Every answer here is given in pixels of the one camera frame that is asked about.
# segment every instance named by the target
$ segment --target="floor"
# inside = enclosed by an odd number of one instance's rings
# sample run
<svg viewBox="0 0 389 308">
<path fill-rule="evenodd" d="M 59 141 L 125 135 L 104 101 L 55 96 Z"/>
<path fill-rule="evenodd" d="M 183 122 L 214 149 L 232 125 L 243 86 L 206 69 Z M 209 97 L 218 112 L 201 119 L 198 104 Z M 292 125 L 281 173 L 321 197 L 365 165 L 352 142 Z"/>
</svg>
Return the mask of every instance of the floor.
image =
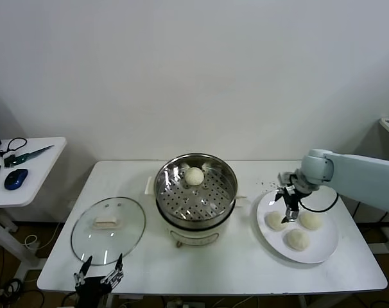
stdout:
<svg viewBox="0 0 389 308">
<path fill-rule="evenodd" d="M 55 231 L 56 225 L 21 225 L 19 227 L 18 232 L 14 234 L 14 236 L 23 243 L 26 236 L 30 234 L 36 234 L 38 239 L 42 244 L 47 243 L 53 232 Z M 59 226 L 58 232 L 56 233 L 55 239 L 57 238 L 57 234 L 62 229 L 62 226 Z M 365 236 L 365 239 L 368 243 L 379 243 L 384 241 L 384 235 L 378 229 L 366 228 L 362 230 L 362 234 Z M 55 239 L 51 242 L 50 245 L 38 251 L 38 257 L 47 257 L 53 247 L 53 243 Z M 376 256 L 377 261 L 380 264 L 380 267 L 383 269 L 387 279 L 388 279 L 388 288 L 384 291 L 378 292 L 367 292 L 367 293 L 358 293 L 355 296 L 349 296 L 344 301 L 340 302 L 338 305 L 335 305 L 335 308 L 365 308 L 365 306 L 360 302 L 363 301 L 367 307 L 370 307 L 371 303 L 376 300 L 386 300 L 389 301 L 389 255 L 378 255 Z M 0 276 L 2 269 L 2 261 L 3 261 L 3 250 L 0 249 Z M 2 274 L 2 284 L 6 282 L 8 279 L 13 278 L 13 274 L 16 272 L 19 266 L 19 261 L 12 256 L 8 252 L 4 252 L 4 270 Z M 24 283 L 25 290 L 37 289 L 36 287 L 36 278 L 39 275 L 39 271 L 32 271 L 26 277 L 27 282 Z M 63 297 L 65 296 L 63 293 L 56 292 L 45 292 L 45 302 L 43 308 L 57 308 L 60 307 Z M 312 302 L 316 300 L 318 296 L 307 296 L 307 301 Z M 236 303 L 245 300 L 246 297 L 228 297 L 221 301 L 218 305 L 214 307 L 232 307 Z M 128 304 L 129 308 L 142 308 L 142 307 L 151 307 L 151 308 L 162 308 L 163 303 L 162 300 L 168 301 L 173 300 L 173 298 L 160 296 L 148 296 L 143 300 L 128 300 L 130 303 Z M 185 301 L 191 302 L 205 302 L 206 308 L 211 308 L 218 300 L 221 300 L 220 297 L 183 297 Z M 13 305 L 14 307 L 25 307 L 25 308 L 40 308 L 42 303 L 42 297 L 38 293 L 26 293 L 23 294 L 22 297 Z M 114 307 L 117 308 L 121 304 L 125 303 L 125 300 L 115 299 Z M 74 304 L 71 299 L 66 301 L 66 304 Z M 253 297 L 245 301 L 243 304 L 238 305 L 239 308 L 256 308 L 256 307 L 300 307 L 298 303 L 297 296 L 260 296 Z M 374 306 L 374 308 L 385 308 L 389 307 L 388 304 L 378 304 Z"/>
</svg>

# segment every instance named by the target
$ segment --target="cable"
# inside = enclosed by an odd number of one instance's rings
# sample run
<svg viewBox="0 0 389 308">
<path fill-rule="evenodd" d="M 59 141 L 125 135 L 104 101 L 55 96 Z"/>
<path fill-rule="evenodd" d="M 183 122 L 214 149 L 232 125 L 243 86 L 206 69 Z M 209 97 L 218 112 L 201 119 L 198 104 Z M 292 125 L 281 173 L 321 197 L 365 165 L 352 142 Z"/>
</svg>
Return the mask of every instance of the cable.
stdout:
<svg viewBox="0 0 389 308">
<path fill-rule="evenodd" d="M 0 288 L 2 285 L 2 276 L 3 276 L 3 268 L 4 268 L 4 248 L 1 246 L 2 249 L 2 267 L 1 267 L 1 274 L 0 274 Z"/>
<path fill-rule="evenodd" d="M 324 213 L 324 212 L 327 212 L 328 210 L 330 210 L 332 207 L 334 207 L 336 205 L 339 196 L 340 195 L 336 192 L 336 199 L 334 199 L 333 203 L 329 207 L 324 209 L 324 210 L 312 210 L 312 209 L 309 209 L 309 208 L 305 207 L 304 204 L 302 203 L 302 200 L 299 200 L 298 202 L 300 203 L 300 205 L 302 206 L 303 209 L 306 209 L 306 210 L 308 210 L 310 212 L 313 212 L 313 213 Z"/>
<path fill-rule="evenodd" d="M 384 220 L 384 218 L 387 216 L 388 212 L 385 212 L 385 214 L 383 216 L 381 216 L 381 218 L 379 219 L 378 223 L 382 222 Z"/>
<path fill-rule="evenodd" d="M 354 219 L 354 216 L 357 214 L 357 211 L 359 210 L 361 202 L 357 203 L 356 208 L 354 209 L 353 215 L 351 216 L 352 219 Z"/>
<path fill-rule="evenodd" d="M 372 302 L 372 304 L 370 305 L 370 308 L 373 308 L 377 304 L 389 305 L 389 302 L 387 302 L 386 300 L 376 300 L 375 302 Z"/>
<path fill-rule="evenodd" d="M 218 304 L 220 304 L 222 301 L 224 301 L 226 298 L 223 297 L 223 298 L 220 298 L 216 303 L 213 304 L 213 306 L 211 308 L 215 308 Z"/>
<path fill-rule="evenodd" d="M 364 308 L 368 308 L 367 304 L 360 298 L 358 297 L 357 295 L 353 294 L 353 297 L 358 300 L 360 302 L 360 304 L 364 307 Z"/>
<path fill-rule="evenodd" d="M 364 308 L 368 308 L 367 304 L 360 298 L 358 297 L 357 295 L 353 295 L 353 297 L 359 301 L 359 303 L 364 307 Z M 386 300 L 376 300 L 374 302 L 371 303 L 370 305 L 370 308 L 374 308 L 374 306 L 376 306 L 377 304 L 386 304 L 386 305 L 389 305 L 389 302 L 387 302 Z"/>
<path fill-rule="evenodd" d="M 39 308 L 42 308 L 43 305 L 45 304 L 45 294 L 43 294 L 43 292 L 39 291 L 39 290 L 27 290 L 27 291 L 23 291 L 22 294 L 30 293 L 30 292 L 36 292 L 36 293 L 39 293 L 40 295 L 42 295 L 42 303 L 39 306 Z"/>
<path fill-rule="evenodd" d="M 65 297 L 63 297 L 62 303 L 61 303 L 60 305 L 61 305 L 62 307 L 65 307 L 65 302 L 66 302 L 66 300 L 67 300 L 69 297 L 71 297 L 72 295 L 74 295 L 74 294 L 76 294 L 76 291 L 67 293 L 67 294 L 65 295 Z"/>
<path fill-rule="evenodd" d="M 53 235 L 52 235 L 52 237 L 51 237 L 51 239 L 45 244 L 45 245 L 43 245 L 43 246 L 41 246 L 41 247 L 38 247 L 38 248 L 32 248 L 30 245 L 32 245 L 32 244 L 35 244 L 36 242 L 37 242 L 37 240 L 38 240 L 38 237 L 35 235 L 35 234 L 30 234 L 30 235 L 28 235 L 27 237 L 25 237 L 25 240 L 24 240 L 24 242 L 23 242 L 23 246 L 25 246 L 27 249 L 29 249 L 29 250 L 40 250 L 40 249 L 42 249 L 42 248 L 45 248 L 47 245 L 49 245 L 50 243 L 52 243 L 52 241 L 53 241 L 53 239 L 55 238 L 55 235 L 56 235 L 56 232 L 58 231 L 58 228 L 59 228 L 59 226 L 60 226 L 60 224 L 61 224 L 62 222 L 59 222 L 58 223 L 58 225 L 56 226 L 56 228 L 55 228 L 55 231 L 53 232 Z M 34 240 L 32 241 L 32 242 L 28 242 L 28 239 L 29 238 L 31 238 L 31 237 L 33 237 L 34 238 Z"/>
<path fill-rule="evenodd" d="M 123 304 L 121 304 L 118 308 L 127 308 L 127 307 L 128 307 L 128 304 L 137 303 L 137 302 L 140 302 L 141 300 L 134 300 L 134 301 L 132 301 L 132 302 L 123 303 Z"/>
<path fill-rule="evenodd" d="M 4 248 L 1 246 L 2 250 L 2 267 L 1 267 L 1 274 L 0 274 L 0 288 L 2 286 L 2 276 L 3 276 L 3 268 L 4 268 Z"/>
<path fill-rule="evenodd" d="M 23 144 L 21 144 L 20 146 L 18 146 L 16 148 L 11 149 L 10 145 L 12 144 L 13 141 L 16 141 L 16 140 L 23 140 Z M 11 141 L 9 141 L 8 146 L 6 148 L 6 151 L 0 150 L 0 157 L 3 157 L 8 152 L 17 151 L 17 150 L 23 148 L 27 143 L 28 143 L 28 140 L 26 138 L 23 138 L 23 137 L 13 138 Z"/>
<path fill-rule="evenodd" d="M 245 300 L 242 300 L 242 301 L 240 301 L 240 302 L 238 302 L 236 305 L 234 305 L 232 308 L 235 308 L 235 307 L 237 307 L 238 305 L 241 305 L 241 304 L 243 304 L 245 301 L 248 301 L 249 299 L 251 299 L 253 296 L 249 296 L 248 298 L 246 298 Z"/>
</svg>

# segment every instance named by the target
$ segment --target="pot handle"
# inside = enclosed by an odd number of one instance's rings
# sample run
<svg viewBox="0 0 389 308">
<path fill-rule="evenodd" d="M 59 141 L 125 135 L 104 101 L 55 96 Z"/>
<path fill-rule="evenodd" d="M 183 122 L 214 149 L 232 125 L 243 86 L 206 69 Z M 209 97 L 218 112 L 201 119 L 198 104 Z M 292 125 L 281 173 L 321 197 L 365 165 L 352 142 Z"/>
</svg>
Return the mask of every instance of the pot handle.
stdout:
<svg viewBox="0 0 389 308">
<path fill-rule="evenodd" d="M 148 182 L 146 183 L 146 188 L 144 190 L 144 194 L 147 194 L 149 196 L 155 195 L 155 183 L 152 176 L 149 176 Z"/>
</svg>

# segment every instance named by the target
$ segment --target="black cable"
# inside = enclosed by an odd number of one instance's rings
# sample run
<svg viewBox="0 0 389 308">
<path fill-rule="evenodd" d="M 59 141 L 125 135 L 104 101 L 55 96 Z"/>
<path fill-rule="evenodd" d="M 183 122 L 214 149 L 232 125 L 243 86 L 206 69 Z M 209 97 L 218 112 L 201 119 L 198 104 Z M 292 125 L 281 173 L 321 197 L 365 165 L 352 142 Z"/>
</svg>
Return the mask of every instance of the black cable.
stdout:
<svg viewBox="0 0 389 308">
<path fill-rule="evenodd" d="M 0 274 L 0 288 L 2 286 L 2 276 L 3 276 L 3 268 L 4 268 L 4 248 L 1 247 L 2 250 L 2 267 L 1 267 L 1 274 Z"/>
<path fill-rule="evenodd" d="M 387 216 L 388 212 L 385 212 L 385 214 L 379 219 L 378 223 L 382 222 L 383 219 Z"/>
<path fill-rule="evenodd" d="M 357 295 L 353 294 L 353 297 L 358 300 L 360 302 L 360 304 L 364 307 L 364 308 L 368 308 L 368 305 L 360 298 L 358 297 Z"/>
<path fill-rule="evenodd" d="M 302 200 L 299 200 L 298 202 L 300 203 L 300 205 L 302 206 L 303 209 L 306 209 L 306 210 L 308 210 L 310 212 L 313 212 L 313 213 L 324 213 L 324 212 L 327 212 L 328 210 L 331 210 L 331 208 L 336 205 L 338 197 L 339 197 L 339 194 L 336 192 L 336 199 L 334 199 L 333 203 L 329 207 L 324 209 L 324 210 L 312 210 L 312 209 L 309 209 L 309 208 L 305 207 L 304 204 L 302 203 Z"/>
<path fill-rule="evenodd" d="M 10 146 L 11 146 L 12 142 L 16 141 L 16 140 L 23 140 L 23 144 L 21 144 L 20 146 L 18 146 L 16 148 L 11 149 Z M 8 146 L 6 148 L 6 151 L 0 150 L 0 157 L 3 157 L 3 155 L 5 155 L 8 152 L 17 151 L 17 150 L 23 148 L 27 143 L 28 143 L 28 140 L 26 138 L 23 138 L 23 137 L 13 138 L 11 141 L 9 141 Z"/>
<path fill-rule="evenodd" d="M 357 211 L 358 211 L 358 209 L 359 209 L 360 204 L 361 204 L 361 202 L 357 203 L 356 209 L 354 210 L 353 215 L 351 216 L 352 219 L 354 219 L 354 216 L 356 215 L 356 213 L 357 213 Z"/>
<path fill-rule="evenodd" d="M 74 295 L 74 294 L 76 294 L 76 291 L 67 293 L 67 294 L 65 295 L 65 297 L 63 297 L 62 303 L 61 303 L 60 305 L 61 305 L 62 307 L 65 307 L 65 302 L 66 302 L 66 300 L 67 300 L 69 297 L 71 297 L 72 295 Z"/>
<path fill-rule="evenodd" d="M 36 292 L 36 293 L 39 293 L 40 295 L 42 295 L 42 303 L 39 306 L 39 308 L 42 308 L 43 305 L 45 304 L 45 294 L 43 294 L 43 292 L 39 291 L 39 290 L 27 290 L 27 291 L 23 291 L 22 294 L 30 293 L 30 292 Z"/>
<path fill-rule="evenodd" d="M 39 290 L 23 290 L 23 283 L 19 279 L 13 278 L 4 283 L 0 288 L 0 303 L 2 307 L 9 307 L 19 300 L 24 293 L 36 292 L 42 295 L 42 303 L 39 308 L 45 304 L 45 295 Z"/>
<path fill-rule="evenodd" d="M 386 300 L 376 300 L 375 302 L 372 302 L 372 304 L 370 305 L 370 308 L 373 308 L 377 304 L 389 305 L 389 302 L 387 302 Z"/>
</svg>

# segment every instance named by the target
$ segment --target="white table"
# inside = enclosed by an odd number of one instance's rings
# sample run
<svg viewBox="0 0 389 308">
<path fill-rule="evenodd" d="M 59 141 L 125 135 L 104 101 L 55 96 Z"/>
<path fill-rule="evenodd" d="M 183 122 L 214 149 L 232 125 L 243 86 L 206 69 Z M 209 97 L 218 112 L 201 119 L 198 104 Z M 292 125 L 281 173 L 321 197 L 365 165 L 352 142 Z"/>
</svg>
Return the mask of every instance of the white table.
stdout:
<svg viewBox="0 0 389 308">
<path fill-rule="evenodd" d="M 0 150 L 6 150 L 8 143 L 9 140 L 2 140 Z M 4 247 L 22 261 L 17 272 L 17 277 L 19 278 L 23 278 L 30 269 L 41 268 L 44 262 L 41 262 L 40 259 L 36 258 L 33 251 L 23 247 L 20 242 L 9 234 L 9 231 L 16 231 L 17 226 L 10 221 L 1 208 L 24 207 L 33 201 L 64 149 L 66 139 L 63 137 L 28 139 L 27 145 L 15 152 L 18 156 L 52 144 L 54 144 L 52 148 L 43 152 L 38 157 L 13 168 L 3 167 L 3 160 L 0 158 L 0 165 L 2 166 L 0 170 L 0 223 L 6 227 L 3 228 L 0 225 L 0 246 Z M 20 188 L 14 191 L 8 191 L 4 188 L 4 180 L 11 171 L 18 168 L 28 169 L 28 175 Z"/>
<path fill-rule="evenodd" d="M 299 162 L 228 162 L 239 182 L 238 208 L 226 232 L 212 245 L 177 248 L 167 235 L 153 196 L 144 194 L 149 176 L 163 162 L 98 162 L 87 180 L 44 266 L 37 285 L 49 291 L 73 291 L 73 273 L 81 262 L 71 249 L 71 231 L 80 215 L 105 198 L 137 200 L 146 213 L 146 230 L 135 250 L 123 259 L 125 277 L 117 294 L 140 295 L 284 295 L 384 289 L 387 280 L 341 200 L 330 210 L 340 232 L 329 260 L 299 264 L 274 251 L 256 225 L 255 206 L 272 190 L 279 171 Z M 335 193 L 316 192 L 326 204 Z M 106 275 L 114 267 L 91 266 L 88 276 Z"/>
</svg>

